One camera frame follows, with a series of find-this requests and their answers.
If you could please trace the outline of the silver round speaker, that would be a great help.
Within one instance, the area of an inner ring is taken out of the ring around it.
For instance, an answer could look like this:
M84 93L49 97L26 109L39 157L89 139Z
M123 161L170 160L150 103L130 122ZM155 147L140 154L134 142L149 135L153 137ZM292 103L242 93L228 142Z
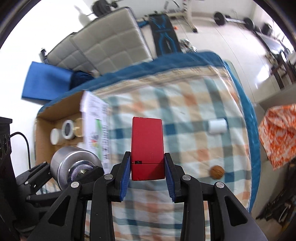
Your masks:
M98 168L99 174L104 174L102 163L95 154L73 146L60 148L50 163L52 177L61 190L95 168Z

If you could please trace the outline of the white round jar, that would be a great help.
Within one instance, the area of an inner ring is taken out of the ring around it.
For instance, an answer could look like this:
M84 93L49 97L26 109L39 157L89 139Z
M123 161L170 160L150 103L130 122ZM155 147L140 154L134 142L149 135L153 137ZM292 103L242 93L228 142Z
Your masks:
M62 145L64 143L62 130L53 128L50 133L50 141L52 145Z

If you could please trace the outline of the brown walnut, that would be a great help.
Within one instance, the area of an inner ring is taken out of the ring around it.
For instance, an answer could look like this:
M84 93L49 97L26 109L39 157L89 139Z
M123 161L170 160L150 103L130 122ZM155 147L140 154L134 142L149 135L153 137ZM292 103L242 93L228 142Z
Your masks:
M225 170L221 166L215 165L211 167L209 173L212 179L220 180L224 176Z

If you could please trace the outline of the small white cylinder container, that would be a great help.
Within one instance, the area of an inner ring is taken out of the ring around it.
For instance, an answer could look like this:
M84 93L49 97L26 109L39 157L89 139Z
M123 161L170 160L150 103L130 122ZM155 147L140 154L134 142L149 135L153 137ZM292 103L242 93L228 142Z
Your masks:
M227 121L224 118L208 121L208 132L216 135L227 131Z

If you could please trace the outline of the red rectangular box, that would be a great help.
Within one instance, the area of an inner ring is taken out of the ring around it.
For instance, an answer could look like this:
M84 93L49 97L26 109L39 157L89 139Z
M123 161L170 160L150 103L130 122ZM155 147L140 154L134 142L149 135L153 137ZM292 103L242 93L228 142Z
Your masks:
M165 178L163 124L161 119L133 117L131 170L133 181Z

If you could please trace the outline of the white round dark-top tin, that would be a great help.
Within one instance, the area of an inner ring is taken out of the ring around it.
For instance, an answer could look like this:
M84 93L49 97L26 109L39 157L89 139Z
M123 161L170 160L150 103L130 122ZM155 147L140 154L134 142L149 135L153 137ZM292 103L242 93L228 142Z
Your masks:
M62 125L62 135L66 140L72 140L75 135L73 133L74 122L72 120L65 120Z

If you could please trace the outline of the gold round tin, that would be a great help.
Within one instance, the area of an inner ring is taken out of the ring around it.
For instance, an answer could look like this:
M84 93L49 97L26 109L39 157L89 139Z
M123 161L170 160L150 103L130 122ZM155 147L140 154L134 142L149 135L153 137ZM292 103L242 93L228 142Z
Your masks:
M74 120L73 133L76 137L83 137L83 120L82 118L77 118Z

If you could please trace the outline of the plaid checkered blanket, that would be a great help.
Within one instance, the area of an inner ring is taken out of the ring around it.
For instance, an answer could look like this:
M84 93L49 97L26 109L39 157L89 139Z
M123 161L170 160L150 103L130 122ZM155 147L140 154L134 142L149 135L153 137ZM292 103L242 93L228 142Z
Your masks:
M63 93L91 91L109 105L110 166L130 150L135 116L163 121L165 151L201 182L209 170L225 170L222 181L247 209L257 195L260 153L254 108L240 82L217 54L171 54L108 73ZM227 131L208 132L208 121L224 118Z

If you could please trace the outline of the open cardboard box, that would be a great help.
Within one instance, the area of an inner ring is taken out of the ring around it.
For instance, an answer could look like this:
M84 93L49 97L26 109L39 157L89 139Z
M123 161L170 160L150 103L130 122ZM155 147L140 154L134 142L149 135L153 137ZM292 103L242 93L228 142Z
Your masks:
M50 162L63 146L86 149L110 171L109 105L89 91L79 91L50 101L37 114L35 162Z

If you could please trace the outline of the blue folded mat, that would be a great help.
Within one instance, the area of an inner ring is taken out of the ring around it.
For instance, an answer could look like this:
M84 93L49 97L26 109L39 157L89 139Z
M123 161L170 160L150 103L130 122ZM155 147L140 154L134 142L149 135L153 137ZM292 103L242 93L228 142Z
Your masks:
M23 86L22 98L53 100L69 91L72 70L32 62Z

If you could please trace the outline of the grey quilted cushion left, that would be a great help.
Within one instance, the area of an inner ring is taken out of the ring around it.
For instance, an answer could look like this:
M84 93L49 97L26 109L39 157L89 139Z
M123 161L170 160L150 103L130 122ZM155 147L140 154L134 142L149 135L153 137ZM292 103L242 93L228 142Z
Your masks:
M76 33L73 32L65 37L44 56L44 61L60 68L90 73L94 67L74 44L73 37L75 35Z

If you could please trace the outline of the grey quilted cushion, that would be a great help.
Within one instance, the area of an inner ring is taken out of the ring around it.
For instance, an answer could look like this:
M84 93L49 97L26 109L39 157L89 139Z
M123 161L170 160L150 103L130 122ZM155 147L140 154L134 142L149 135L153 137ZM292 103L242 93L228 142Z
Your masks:
M77 32L71 43L101 75L153 60L129 7L96 18Z
M73 32L65 37L44 56L44 61L60 68L90 73L94 67L74 44L73 37L75 35L76 33Z

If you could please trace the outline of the treadmill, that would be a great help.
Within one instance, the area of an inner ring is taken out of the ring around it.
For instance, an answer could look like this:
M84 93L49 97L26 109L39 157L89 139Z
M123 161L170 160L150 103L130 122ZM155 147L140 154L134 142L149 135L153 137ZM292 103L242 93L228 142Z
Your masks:
M274 39L271 35L272 33L273 33L273 28L270 24L265 23L263 24L262 28L255 25L254 34L259 39L259 41L264 45L267 52L270 52L275 55L280 54L281 52L288 54L289 53L288 48L286 48L280 40Z

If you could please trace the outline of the barbell on rack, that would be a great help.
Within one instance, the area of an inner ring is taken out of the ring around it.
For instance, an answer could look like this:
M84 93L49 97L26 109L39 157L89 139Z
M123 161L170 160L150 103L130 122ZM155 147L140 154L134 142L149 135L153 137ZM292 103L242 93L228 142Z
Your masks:
M111 8L118 8L118 1L111 1L110 3L106 0L95 1L92 5L92 12L97 17L105 16L111 13Z

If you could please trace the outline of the black blue sit-up bench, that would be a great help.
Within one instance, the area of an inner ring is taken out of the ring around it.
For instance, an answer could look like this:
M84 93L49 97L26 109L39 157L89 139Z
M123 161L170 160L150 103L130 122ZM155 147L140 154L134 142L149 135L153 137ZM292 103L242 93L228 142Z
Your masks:
M154 46L158 57L182 52L173 25L166 14L149 15L148 22L151 26Z

